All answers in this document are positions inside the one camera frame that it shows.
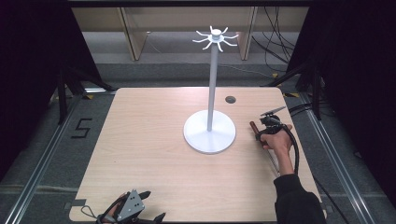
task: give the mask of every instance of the black sleeve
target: black sleeve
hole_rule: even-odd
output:
[[[297,175],[282,175],[274,184],[277,223],[326,223],[318,197],[305,191]]]

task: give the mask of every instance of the gray floor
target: gray floor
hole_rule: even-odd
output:
[[[298,37],[298,34],[283,35],[290,42],[295,42]],[[103,80],[115,87],[208,85],[210,50],[202,50],[206,43],[198,44],[191,41],[202,39],[196,33],[150,33],[144,52],[136,62],[131,61],[122,33],[85,33],[84,36]],[[254,36],[266,45],[261,33]],[[270,48],[285,56],[278,46],[272,44]],[[270,69],[265,65],[265,61],[278,70],[284,70],[287,66],[275,57],[266,55],[254,42],[251,44],[247,61],[241,61],[238,47],[224,46],[223,49],[224,52],[219,55],[218,86],[264,85],[273,80],[273,73],[283,74]],[[295,92],[294,84],[297,78],[288,80],[279,88],[283,92]],[[113,94],[95,94],[92,99],[82,99],[78,102],[65,127],[60,144],[50,157],[45,173],[39,179],[33,198],[27,204],[26,210],[22,211],[20,223],[73,223],[68,218],[69,204],[77,194],[113,97]],[[303,102],[300,97],[286,97],[285,101],[288,108]],[[327,105],[322,106],[321,112],[322,124],[376,223],[396,223],[395,208],[373,179],[364,161],[353,154],[355,148],[336,115]],[[37,127],[29,147],[21,152],[0,183],[0,221],[6,220],[7,213],[29,182],[41,155],[58,128],[58,118],[59,108],[55,98],[49,104],[47,114]],[[90,131],[86,138],[72,138],[81,135],[81,131],[76,130],[81,119],[92,119],[84,123]],[[293,122],[313,175],[329,191],[349,223],[360,223],[353,203],[334,171],[308,113],[293,116]],[[344,223],[324,191],[318,189],[327,208],[328,223]],[[104,211],[93,212],[98,215]]]

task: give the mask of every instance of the white stand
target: white stand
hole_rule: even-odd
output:
[[[207,49],[212,43],[217,43],[217,45],[212,45],[211,48],[208,110],[199,111],[187,119],[184,124],[184,138],[190,146],[199,152],[216,154],[229,147],[236,135],[233,121],[227,115],[214,110],[214,104],[219,50],[222,51],[219,43],[225,42],[230,46],[235,46],[224,41],[224,38],[235,38],[237,35],[234,37],[223,36],[222,34],[227,29],[222,32],[217,29],[213,30],[210,27],[210,30],[211,35],[208,35],[207,39],[194,41],[203,42],[209,40],[210,43],[204,49]]]

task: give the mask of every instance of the round white base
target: round white base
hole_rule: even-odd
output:
[[[191,115],[184,124],[186,141],[205,154],[215,154],[230,146],[235,139],[235,125],[225,114],[214,110],[212,131],[207,130],[207,110]]]

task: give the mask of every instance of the light wood tabletop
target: light wood tabletop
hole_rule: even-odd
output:
[[[185,140],[183,127],[207,110],[209,88],[119,89],[109,109],[76,200],[98,215],[123,193],[151,191],[140,218],[166,213],[164,222],[275,221],[276,169],[255,141],[260,114],[285,104],[278,88],[216,88],[215,110],[233,121],[236,137],[219,154],[206,155]],[[236,101],[229,104],[227,96]],[[292,124],[288,109],[276,113]],[[318,190],[300,148],[299,177],[307,191]],[[290,151],[294,161],[294,152]],[[73,221],[92,221],[73,206]]]

